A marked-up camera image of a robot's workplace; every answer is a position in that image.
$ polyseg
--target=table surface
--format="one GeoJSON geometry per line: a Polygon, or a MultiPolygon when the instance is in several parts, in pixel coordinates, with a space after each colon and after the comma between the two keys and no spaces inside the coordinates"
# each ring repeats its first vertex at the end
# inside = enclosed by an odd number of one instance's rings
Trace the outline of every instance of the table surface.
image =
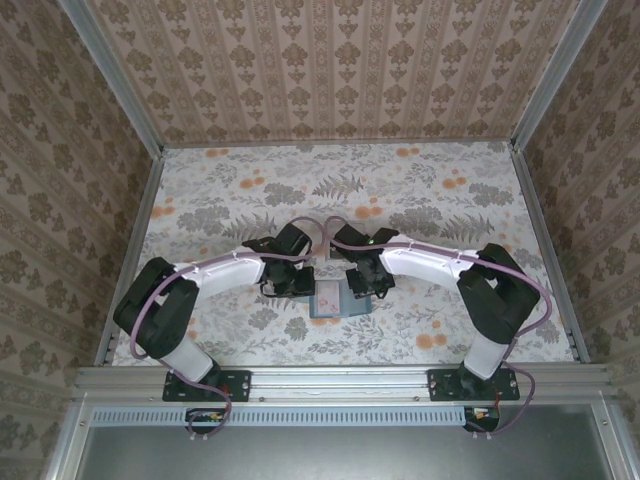
{"type": "MultiPolygon", "coordinates": [[[[392,227],[419,241],[460,249],[499,243],[550,288],[505,142],[349,144],[179,149],[165,167],[139,262],[171,263],[227,253],[276,235],[299,215],[340,215],[366,233],[392,227]]],[[[312,225],[316,279],[352,266],[327,260],[312,225]]],[[[456,291],[396,279],[370,315],[310,319],[307,304],[267,299],[257,286],[199,298],[188,335],[221,365],[458,363],[474,336],[456,291]]],[[[542,314],[538,306],[528,322],[542,314]]],[[[113,365],[135,360],[120,334],[113,365]]],[[[517,362],[572,361],[561,318],[524,335],[517,362]]]]}

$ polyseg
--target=black bracket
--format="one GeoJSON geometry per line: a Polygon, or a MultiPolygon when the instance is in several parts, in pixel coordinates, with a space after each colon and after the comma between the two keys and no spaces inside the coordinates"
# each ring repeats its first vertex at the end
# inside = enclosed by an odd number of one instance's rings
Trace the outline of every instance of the black bracket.
{"type": "Polygon", "coordinates": [[[520,390],[513,370],[499,368],[486,382],[473,389],[463,382],[459,368],[427,371],[429,399],[432,402],[519,400],[520,390]]]}
{"type": "MultiPolygon", "coordinates": [[[[248,402],[251,393],[250,370],[221,370],[215,385],[231,398],[232,402],[248,402]]],[[[222,402],[220,395],[209,390],[187,385],[171,372],[167,373],[162,391],[165,402],[222,402]]]]}

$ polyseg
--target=wall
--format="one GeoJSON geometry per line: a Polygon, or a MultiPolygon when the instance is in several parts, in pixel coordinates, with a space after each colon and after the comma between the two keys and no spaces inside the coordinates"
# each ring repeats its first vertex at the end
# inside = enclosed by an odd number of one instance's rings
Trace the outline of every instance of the wall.
{"type": "Polygon", "coordinates": [[[640,438],[640,3],[610,0],[525,150],[578,319],[640,438]]]}
{"type": "Polygon", "coordinates": [[[0,2],[0,478],[92,363],[150,160],[55,1],[0,2]]]}
{"type": "Polygon", "coordinates": [[[577,0],[90,0],[164,143],[510,136],[577,0]]]}

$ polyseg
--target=purple cable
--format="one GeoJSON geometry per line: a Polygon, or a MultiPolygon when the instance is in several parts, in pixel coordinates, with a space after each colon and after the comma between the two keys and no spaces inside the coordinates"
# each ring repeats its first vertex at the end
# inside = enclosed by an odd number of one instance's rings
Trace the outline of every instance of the purple cable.
{"type": "MultiPolygon", "coordinates": [[[[332,216],[332,217],[327,218],[327,220],[324,222],[325,230],[328,230],[329,223],[331,223],[333,220],[339,220],[339,221],[341,221],[341,222],[343,222],[345,224],[348,223],[342,217],[332,216]]],[[[507,349],[507,351],[505,352],[504,356],[502,357],[503,363],[507,368],[512,369],[516,373],[524,375],[525,377],[527,377],[530,380],[531,389],[529,391],[529,394],[527,395],[527,398],[525,399],[524,403],[522,404],[522,408],[516,414],[516,416],[509,423],[507,423],[505,426],[500,427],[500,428],[498,428],[497,430],[494,430],[491,433],[487,432],[487,436],[499,434],[499,433],[502,433],[502,432],[505,432],[505,431],[509,430],[520,419],[520,417],[522,417],[522,415],[524,414],[525,410],[527,409],[527,407],[531,403],[531,400],[533,400],[533,395],[534,395],[534,393],[536,391],[536,382],[535,382],[535,380],[533,378],[533,375],[531,375],[529,372],[527,372],[525,370],[522,370],[521,368],[514,367],[510,363],[507,363],[506,359],[511,354],[511,352],[513,351],[513,348],[515,347],[516,341],[517,341],[517,339],[519,337],[521,337],[525,333],[528,333],[528,332],[530,332],[532,330],[535,330],[540,325],[542,325],[544,322],[549,320],[549,318],[551,317],[551,311],[553,309],[553,304],[551,303],[551,295],[549,294],[547,289],[545,289],[538,282],[530,279],[529,277],[527,277],[523,273],[518,272],[517,270],[513,270],[513,269],[511,269],[509,267],[504,267],[502,265],[498,265],[498,264],[495,264],[495,263],[487,262],[485,260],[482,260],[482,259],[479,259],[479,258],[476,258],[476,257],[472,257],[472,256],[469,256],[469,255],[460,255],[460,256],[458,256],[457,252],[451,252],[449,250],[440,249],[438,247],[432,247],[432,246],[421,245],[421,244],[403,243],[403,242],[391,242],[391,243],[385,243],[385,244],[380,244],[380,245],[369,245],[369,246],[366,246],[366,247],[353,247],[351,245],[345,245],[344,243],[338,242],[338,241],[336,241],[334,239],[331,239],[331,243],[336,245],[336,246],[338,246],[338,247],[340,247],[340,248],[344,248],[345,250],[353,250],[353,251],[378,250],[380,248],[412,248],[412,249],[415,249],[415,250],[422,250],[422,251],[425,251],[425,252],[435,253],[435,254],[438,254],[438,255],[444,255],[444,256],[447,256],[449,258],[456,258],[456,259],[464,260],[464,261],[467,261],[467,262],[473,262],[473,263],[475,263],[477,265],[481,265],[481,266],[486,267],[486,268],[491,268],[493,270],[497,270],[499,272],[506,273],[508,275],[511,275],[511,276],[513,276],[513,277],[515,277],[515,278],[517,278],[519,280],[522,280],[523,282],[531,285],[538,292],[540,292],[540,296],[544,299],[545,304],[547,306],[547,309],[544,312],[544,315],[542,315],[542,317],[539,320],[535,321],[534,323],[532,323],[528,327],[525,327],[525,328],[519,330],[516,333],[515,338],[513,339],[513,342],[511,342],[511,345],[509,345],[509,348],[507,349]]],[[[482,427],[479,427],[478,425],[475,425],[474,423],[471,423],[471,425],[475,426],[476,428],[478,428],[480,430],[482,430],[482,427]]]]}
{"type": "MultiPolygon", "coordinates": [[[[322,241],[321,244],[324,245],[326,243],[327,240],[327,234],[326,234],[326,230],[323,227],[323,225],[311,218],[311,217],[297,217],[294,218],[293,220],[291,220],[290,223],[294,223],[294,222],[298,222],[298,221],[307,221],[307,222],[311,222],[313,224],[315,224],[319,230],[320,233],[322,234],[322,241]]],[[[298,257],[293,257],[293,256],[289,256],[289,255],[278,255],[275,253],[257,253],[257,252],[242,252],[242,253],[236,253],[236,254],[226,254],[226,255],[222,255],[220,257],[216,257],[210,260],[205,260],[203,262],[199,262],[199,263],[194,263],[188,267],[185,267],[181,270],[178,270],[177,272],[169,275],[165,280],[163,280],[160,285],[158,285],[156,287],[156,289],[151,293],[151,295],[149,296],[149,298],[147,299],[147,301],[144,303],[144,305],[142,306],[142,309],[140,310],[140,313],[138,314],[138,318],[136,318],[135,323],[133,324],[133,328],[131,329],[131,336],[129,338],[129,350],[131,351],[131,355],[134,358],[137,359],[144,359],[147,358],[148,355],[146,353],[138,353],[138,351],[136,350],[136,338],[138,336],[138,333],[140,331],[140,327],[142,325],[142,322],[144,321],[145,316],[147,315],[147,312],[149,311],[149,309],[151,308],[151,305],[153,304],[153,302],[155,301],[155,299],[158,297],[158,295],[160,295],[160,292],[162,292],[169,284],[171,284],[172,282],[174,282],[176,279],[178,279],[179,277],[181,277],[182,275],[186,275],[188,273],[193,272],[194,270],[198,269],[198,268],[206,268],[209,267],[211,265],[215,265],[216,263],[220,263],[220,262],[224,262],[227,260],[232,260],[232,259],[242,259],[242,258],[274,258],[274,259],[278,259],[278,260],[291,260],[291,261],[295,261],[295,262],[300,262],[300,261],[305,261],[310,259],[311,257],[313,257],[313,253],[309,252],[307,255],[302,255],[302,256],[298,256],[298,257]]],[[[192,387],[195,388],[199,388],[201,390],[207,390],[210,392],[214,392],[217,395],[220,395],[222,397],[222,399],[225,401],[225,415],[223,416],[222,420],[220,421],[220,423],[208,434],[206,434],[207,437],[215,435],[216,433],[218,433],[223,427],[224,425],[227,423],[227,420],[229,419],[229,415],[231,414],[231,408],[232,408],[232,402],[231,402],[231,398],[229,398],[229,395],[227,395],[225,392],[223,392],[222,390],[220,390],[219,388],[216,387],[211,387],[209,385],[203,385],[201,383],[197,383],[197,382],[193,382],[191,380],[189,380],[188,378],[186,378],[184,375],[182,375],[182,373],[178,372],[177,370],[174,370],[173,367],[171,367],[169,364],[165,363],[162,360],[159,360],[159,362],[164,365],[165,367],[167,367],[171,372],[173,372],[173,374],[178,377],[181,381],[183,381],[184,383],[186,383],[187,385],[191,385],[192,387]]],[[[206,412],[202,412],[199,414],[194,414],[189,418],[189,423],[187,424],[187,430],[189,431],[189,433],[191,433],[191,435],[198,435],[193,431],[193,420],[199,416],[205,415],[206,412]]]]}
{"type": "Polygon", "coordinates": [[[198,268],[206,268],[206,267],[210,267],[211,265],[215,265],[216,263],[225,262],[225,261],[234,260],[234,259],[275,258],[278,260],[291,260],[294,262],[300,262],[300,261],[308,260],[312,256],[313,256],[312,253],[309,253],[307,255],[302,255],[300,257],[292,257],[289,255],[278,255],[277,253],[241,252],[241,253],[236,253],[235,255],[233,253],[228,253],[226,255],[221,255],[220,257],[205,260],[203,262],[194,263],[192,265],[189,265],[188,267],[183,268],[182,270],[178,270],[177,272],[165,278],[160,283],[160,285],[158,285],[156,289],[153,292],[151,292],[151,295],[149,295],[149,298],[147,298],[147,301],[144,303],[144,305],[140,309],[140,313],[138,314],[138,318],[136,318],[136,321],[133,324],[133,328],[131,329],[131,336],[129,338],[129,350],[131,352],[131,355],[134,358],[137,358],[139,360],[147,358],[148,355],[146,353],[138,353],[136,351],[136,338],[138,336],[138,332],[140,331],[140,326],[142,325],[142,321],[144,320],[144,317],[147,315],[147,312],[151,308],[151,305],[153,305],[153,302],[155,301],[155,299],[158,297],[158,295],[160,295],[160,292],[162,292],[170,283],[175,281],[178,277],[181,277],[182,275],[186,275],[187,273],[191,273],[198,268]]]}
{"type": "MultiPolygon", "coordinates": [[[[342,221],[344,223],[347,223],[347,221],[342,217],[332,216],[332,217],[327,218],[327,220],[324,222],[325,230],[328,230],[328,225],[333,220],[340,220],[340,221],[342,221]]],[[[452,251],[446,250],[444,248],[438,248],[438,247],[431,246],[431,245],[421,245],[421,244],[417,244],[417,243],[391,242],[391,243],[384,243],[384,244],[379,244],[379,245],[367,245],[365,247],[354,247],[354,246],[351,246],[351,245],[346,245],[346,244],[340,243],[340,242],[338,242],[337,240],[334,240],[334,239],[331,239],[331,243],[336,245],[336,246],[338,246],[338,247],[340,247],[340,248],[344,248],[345,250],[353,250],[353,251],[380,250],[381,248],[409,248],[409,249],[414,249],[414,250],[422,250],[424,252],[435,253],[437,255],[444,255],[444,256],[447,256],[449,258],[455,258],[455,259],[458,259],[458,260],[464,260],[465,262],[472,262],[472,263],[475,263],[477,265],[481,265],[483,267],[490,268],[492,270],[496,270],[496,271],[499,271],[499,272],[502,272],[502,273],[506,273],[508,275],[511,275],[511,276],[513,276],[513,277],[515,277],[515,278],[517,278],[517,279],[519,279],[519,280],[531,285],[538,292],[540,292],[540,296],[544,299],[544,302],[547,305],[547,310],[544,312],[544,315],[539,320],[535,321],[534,323],[532,323],[528,327],[525,327],[525,328],[521,329],[520,331],[518,331],[518,333],[516,333],[516,337],[520,337],[520,336],[524,335],[525,333],[530,332],[531,330],[535,330],[540,325],[542,325],[544,322],[546,322],[549,319],[549,317],[551,317],[551,311],[553,309],[553,304],[551,303],[551,295],[549,294],[549,292],[542,285],[540,285],[538,282],[536,282],[535,280],[530,279],[525,274],[520,273],[517,270],[514,270],[512,268],[505,267],[503,265],[498,265],[496,263],[487,262],[485,260],[482,260],[482,259],[476,258],[476,257],[472,257],[470,255],[458,255],[458,252],[455,252],[455,251],[452,252],[452,251]]]]}
{"type": "MultiPolygon", "coordinates": [[[[220,395],[222,397],[222,399],[225,402],[225,414],[222,417],[222,420],[220,420],[220,423],[213,430],[211,430],[209,433],[206,434],[206,437],[211,437],[211,436],[215,435],[216,433],[218,433],[220,430],[222,430],[222,428],[225,426],[225,424],[229,420],[229,416],[231,415],[232,402],[231,402],[231,398],[229,397],[229,395],[227,395],[225,392],[223,392],[219,388],[211,387],[209,385],[203,385],[202,383],[197,383],[197,382],[193,382],[193,381],[189,380],[187,377],[182,375],[180,372],[178,372],[177,370],[174,370],[171,367],[171,365],[169,365],[168,363],[163,362],[162,360],[160,360],[160,363],[163,364],[165,367],[167,367],[176,377],[178,377],[180,380],[182,380],[187,385],[191,385],[192,387],[195,387],[195,388],[200,388],[201,390],[208,390],[208,391],[213,392],[213,393],[215,393],[217,395],[220,395]]],[[[215,412],[196,412],[196,413],[193,413],[189,417],[189,422],[187,423],[187,430],[192,435],[192,437],[194,437],[194,438],[196,436],[199,436],[201,438],[205,437],[205,435],[200,435],[200,434],[198,434],[198,433],[193,431],[193,421],[194,421],[194,419],[196,419],[198,417],[201,417],[201,416],[204,416],[207,413],[211,414],[211,413],[215,413],[215,412]]]]}

